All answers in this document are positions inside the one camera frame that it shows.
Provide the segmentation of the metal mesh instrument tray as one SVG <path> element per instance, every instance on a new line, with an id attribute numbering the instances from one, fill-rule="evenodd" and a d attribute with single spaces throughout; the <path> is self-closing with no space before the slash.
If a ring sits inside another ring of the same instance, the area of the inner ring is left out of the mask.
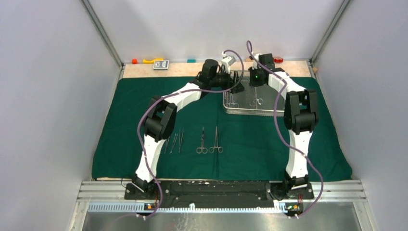
<path id="1" fill-rule="evenodd" d="M 238 86 L 223 93 L 223 106 L 228 114 L 248 116 L 273 116 L 274 102 L 279 89 L 268 85 L 269 72 L 258 70 L 234 70 L 230 72 L 227 87 Z"/>

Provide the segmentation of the dark green surgical drape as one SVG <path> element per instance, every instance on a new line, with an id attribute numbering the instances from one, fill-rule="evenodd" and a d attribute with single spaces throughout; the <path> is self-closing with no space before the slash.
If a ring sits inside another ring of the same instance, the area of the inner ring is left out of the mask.
<path id="1" fill-rule="evenodd" d="M 124 78 L 118 82 L 113 102 L 97 145 L 91 175 L 98 178 L 131 178 L 140 164 L 142 148 L 137 126 L 150 99 L 183 87 L 189 77 Z M 319 101 L 319 123 L 310 140 L 308 169 L 311 181 L 349 180 L 352 168 L 339 145 L 335 126 L 321 89 L 310 77 L 296 77 L 295 82 L 315 89 Z M 231 115 L 224 111 L 222 94 L 210 93 L 177 113 L 174 132 L 184 129 L 181 153 L 176 142 L 170 153 L 162 153 L 157 165 L 157 178 L 209 180 L 282 180 L 289 157 L 288 148 L 279 134 L 288 140 L 283 119 L 269 116 Z M 218 126 L 222 153 L 198 154 L 202 128 L 204 146 L 214 145 Z"/>

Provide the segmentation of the surgical scissors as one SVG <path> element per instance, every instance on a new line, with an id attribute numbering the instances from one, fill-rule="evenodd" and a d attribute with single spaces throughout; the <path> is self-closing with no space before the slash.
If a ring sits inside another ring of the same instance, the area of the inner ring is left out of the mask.
<path id="1" fill-rule="evenodd" d="M 208 153 L 208 149 L 204 146 L 205 143 L 205 132 L 204 127 L 202 128 L 201 139 L 200 139 L 200 146 L 196 148 L 196 152 L 198 154 L 206 154 Z"/>

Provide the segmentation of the steel tweezers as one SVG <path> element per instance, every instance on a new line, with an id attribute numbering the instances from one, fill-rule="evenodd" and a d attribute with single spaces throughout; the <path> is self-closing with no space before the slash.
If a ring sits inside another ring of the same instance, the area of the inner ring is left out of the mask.
<path id="1" fill-rule="evenodd" d="M 174 150 L 174 148 L 175 148 L 175 145 L 176 145 L 176 142 L 177 142 L 177 138 L 178 138 L 178 134 L 175 134 L 175 136 L 174 136 L 174 138 L 173 138 L 173 141 L 172 141 L 172 146 L 171 146 L 171 149 L 170 149 L 170 153 L 171 153 L 171 154 L 173 153 L 173 150 Z"/>
<path id="2" fill-rule="evenodd" d="M 184 129 L 180 128 L 179 129 L 179 146 L 178 146 L 178 153 L 181 153 L 181 147 L 182 147 L 182 142 L 183 142 L 183 135 L 184 135 Z"/>
<path id="3" fill-rule="evenodd" d="M 164 153 L 167 152 L 168 145 L 169 145 L 169 139 L 170 139 L 170 138 L 167 138 L 166 141 L 165 141 L 165 150 L 164 150 Z"/>

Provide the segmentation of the surgical forceps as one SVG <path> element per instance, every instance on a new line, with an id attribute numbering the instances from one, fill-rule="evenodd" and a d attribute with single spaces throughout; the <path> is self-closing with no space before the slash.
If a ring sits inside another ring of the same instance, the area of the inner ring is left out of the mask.
<path id="1" fill-rule="evenodd" d="M 234 101 L 234 94 L 229 93 L 227 97 L 227 101 L 225 102 L 225 106 L 229 108 L 239 108 L 240 105 Z"/>

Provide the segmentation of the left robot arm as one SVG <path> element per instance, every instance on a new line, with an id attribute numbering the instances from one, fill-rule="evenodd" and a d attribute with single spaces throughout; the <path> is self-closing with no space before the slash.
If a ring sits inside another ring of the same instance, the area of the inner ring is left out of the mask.
<path id="1" fill-rule="evenodd" d="M 138 125 L 144 130 L 144 136 L 140 138 L 143 141 L 142 157 L 132 181 L 141 198 L 148 199 L 154 193 L 157 163 L 165 140 L 174 130 L 177 112 L 212 93 L 213 88 L 219 88 L 222 93 L 243 90 L 242 84 L 230 75 L 235 61 L 233 56 L 226 56 L 221 62 L 207 59 L 197 77 L 185 86 L 169 95 L 151 99 L 149 109 Z"/>

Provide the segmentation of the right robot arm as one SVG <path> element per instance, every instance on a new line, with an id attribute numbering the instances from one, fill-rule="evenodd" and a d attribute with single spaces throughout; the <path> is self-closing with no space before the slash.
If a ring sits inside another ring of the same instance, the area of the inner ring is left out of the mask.
<path id="1" fill-rule="evenodd" d="M 319 122 L 317 92 L 294 82 L 283 69 L 276 68 L 272 54 L 253 54 L 250 71 L 252 86 L 268 85 L 284 99 L 283 120 L 290 142 L 282 192 L 295 198 L 308 184 L 307 154 L 315 126 Z"/>

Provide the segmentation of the red toy block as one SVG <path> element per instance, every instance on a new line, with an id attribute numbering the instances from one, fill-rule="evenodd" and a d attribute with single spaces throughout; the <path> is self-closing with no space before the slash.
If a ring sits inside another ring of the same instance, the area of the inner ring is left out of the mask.
<path id="1" fill-rule="evenodd" d="M 274 57 L 275 63 L 283 63 L 284 59 L 282 57 Z"/>

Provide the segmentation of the playing card box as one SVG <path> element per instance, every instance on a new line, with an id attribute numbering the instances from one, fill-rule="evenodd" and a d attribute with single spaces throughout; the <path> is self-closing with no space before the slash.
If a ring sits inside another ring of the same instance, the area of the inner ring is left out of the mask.
<path id="1" fill-rule="evenodd" d="M 153 70 L 168 70 L 169 60 L 155 60 L 153 63 Z"/>

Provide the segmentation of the yellow toy piece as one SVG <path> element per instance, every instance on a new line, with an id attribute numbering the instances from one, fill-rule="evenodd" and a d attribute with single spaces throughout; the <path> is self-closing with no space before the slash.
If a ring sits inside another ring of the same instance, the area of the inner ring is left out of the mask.
<path id="1" fill-rule="evenodd" d="M 162 60 L 163 60 L 163 58 L 154 58 L 154 59 L 150 59 L 150 60 L 143 59 L 142 63 L 143 64 L 153 64 L 155 61 L 162 61 Z"/>

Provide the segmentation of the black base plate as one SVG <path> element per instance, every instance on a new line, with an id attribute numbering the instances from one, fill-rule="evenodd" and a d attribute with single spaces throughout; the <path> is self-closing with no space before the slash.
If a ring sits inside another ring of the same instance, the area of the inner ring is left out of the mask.
<path id="1" fill-rule="evenodd" d="M 314 199 L 311 185 L 286 191 L 281 181 L 163 180 L 147 192 L 126 185 L 126 200 L 152 200 L 160 208 L 272 208 L 283 200 Z"/>

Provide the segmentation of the aluminium frame rail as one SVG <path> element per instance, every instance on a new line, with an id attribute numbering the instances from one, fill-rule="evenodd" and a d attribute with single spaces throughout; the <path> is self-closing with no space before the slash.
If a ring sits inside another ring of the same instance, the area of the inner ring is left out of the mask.
<path id="1" fill-rule="evenodd" d="M 277 181 L 216 181 L 216 180 L 163 180 L 160 182 L 164 198 L 182 196 L 249 196 L 256 200 L 271 198 L 294 201 L 302 198 L 312 201 L 318 195 L 321 202 L 366 201 L 367 196 L 359 180 L 335 182 L 312 182 L 307 189 L 296 190 L 292 195 L 279 192 L 281 183 Z M 124 181 L 85 181 L 81 183 L 77 200 L 153 200 L 160 192 L 154 185 L 151 192 L 142 192 L 132 183 Z"/>

